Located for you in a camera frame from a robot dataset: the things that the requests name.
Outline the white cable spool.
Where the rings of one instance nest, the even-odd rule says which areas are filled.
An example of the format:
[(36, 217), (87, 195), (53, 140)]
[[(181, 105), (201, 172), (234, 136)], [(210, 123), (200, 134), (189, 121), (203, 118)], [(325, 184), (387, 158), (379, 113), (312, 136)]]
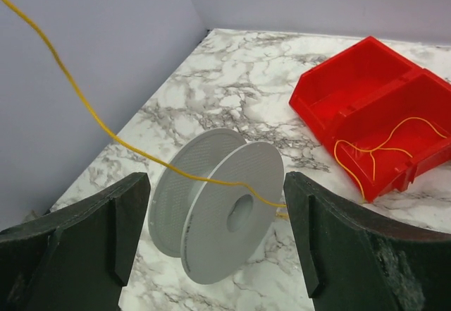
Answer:
[(189, 141), (170, 164), (196, 178), (164, 170), (149, 206), (149, 234), (194, 282), (219, 282), (253, 255), (274, 220), (282, 157), (269, 142), (214, 128)]

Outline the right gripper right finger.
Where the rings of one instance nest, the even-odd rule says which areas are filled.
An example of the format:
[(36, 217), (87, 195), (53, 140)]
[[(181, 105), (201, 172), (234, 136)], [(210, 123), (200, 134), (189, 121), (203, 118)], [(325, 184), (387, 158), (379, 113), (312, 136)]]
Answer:
[(351, 202), (300, 172), (285, 200), (316, 310), (449, 310), (450, 235)]

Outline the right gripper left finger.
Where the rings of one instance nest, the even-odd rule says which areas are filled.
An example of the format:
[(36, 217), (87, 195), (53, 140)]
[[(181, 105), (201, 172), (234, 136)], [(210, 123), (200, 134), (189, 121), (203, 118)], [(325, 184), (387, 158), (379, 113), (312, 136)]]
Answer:
[(119, 310), (150, 182), (132, 173), (67, 207), (1, 232), (2, 310)]

